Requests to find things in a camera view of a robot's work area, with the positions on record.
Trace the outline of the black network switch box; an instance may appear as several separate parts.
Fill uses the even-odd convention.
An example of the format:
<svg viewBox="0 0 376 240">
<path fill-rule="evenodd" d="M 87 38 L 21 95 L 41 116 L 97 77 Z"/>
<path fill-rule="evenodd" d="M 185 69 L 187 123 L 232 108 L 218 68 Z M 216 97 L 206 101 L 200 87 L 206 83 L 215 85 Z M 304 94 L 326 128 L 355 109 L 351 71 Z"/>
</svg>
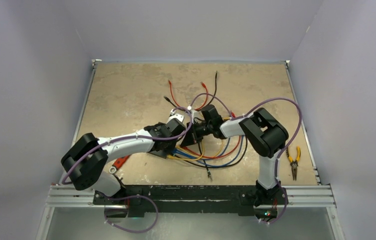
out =
<svg viewBox="0 0 376 240">
<path fill-rule="evenodd" d="M 172 148 L 166 148 L 163 150 L 152 150 L 148 152 L 150 155 L 162 158 L 162 159 L 167 159 L 167 156 L 173 151 Z"/>
</svg>

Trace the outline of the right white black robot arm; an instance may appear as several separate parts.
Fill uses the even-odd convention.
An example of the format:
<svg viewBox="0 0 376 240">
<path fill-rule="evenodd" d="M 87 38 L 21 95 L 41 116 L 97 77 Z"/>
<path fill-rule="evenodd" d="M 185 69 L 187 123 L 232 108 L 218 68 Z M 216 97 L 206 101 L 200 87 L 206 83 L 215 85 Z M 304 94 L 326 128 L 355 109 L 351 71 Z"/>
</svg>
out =
<svg viewBox="0 0 376 240">
<path fill-rule="evenodd" d="M 275 155 L 285 147 L 289 137 L 287 130 L 266 109 L 259 108 L 252 115 L 224 120 L 211 104 L 200 110 L 204 120 L 195 122 L 182 140 L 181 146 L 199 143 L 204 136 L 213 135 L 217 139 L 245 136 L 259 155 L 259 175 L 256 190 L 257 199 L 267 204 L 276 197 L 274 187 L 279 168 Z"/>
</svg>

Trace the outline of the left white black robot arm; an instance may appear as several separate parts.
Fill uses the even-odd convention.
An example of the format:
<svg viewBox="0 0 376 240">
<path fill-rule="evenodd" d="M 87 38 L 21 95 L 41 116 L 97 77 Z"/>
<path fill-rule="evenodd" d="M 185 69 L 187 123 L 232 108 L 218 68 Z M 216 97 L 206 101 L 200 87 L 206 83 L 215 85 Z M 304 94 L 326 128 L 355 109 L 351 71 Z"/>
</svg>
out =
<svg viewBox="0 0 376 240">
<path fill-rule="evenodd" d="M 125 198 L 123 183 L 106 172 L 105 165 L 125 156 L 173 147 L 186 130 L 186 126 L 174 118 L 118 137 L 95 137 L 91 132 L 86 133 L 60 161 L 66 172 L 62 183 L 67 184 L 69 179 L 78 191 L 94 189 L 112 204 L 120 204 Z"/>
</svg>

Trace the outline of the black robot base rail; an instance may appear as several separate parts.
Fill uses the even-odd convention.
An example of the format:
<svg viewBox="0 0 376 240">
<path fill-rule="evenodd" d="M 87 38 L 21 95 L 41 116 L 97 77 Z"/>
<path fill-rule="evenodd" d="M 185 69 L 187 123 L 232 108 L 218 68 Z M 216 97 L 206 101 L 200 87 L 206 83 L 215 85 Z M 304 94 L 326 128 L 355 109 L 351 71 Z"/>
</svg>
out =
<svg viewBox="0 0 376 240">
<path fill-rule="evenodd" d="M 288 204 L 285 188 L 254 185 L 126 185 L 112 197 L 95 191 L 94 205 L 128 207 L 128 217 L 145 213 L 237 214 L 274 219 Z"/>
</svg>

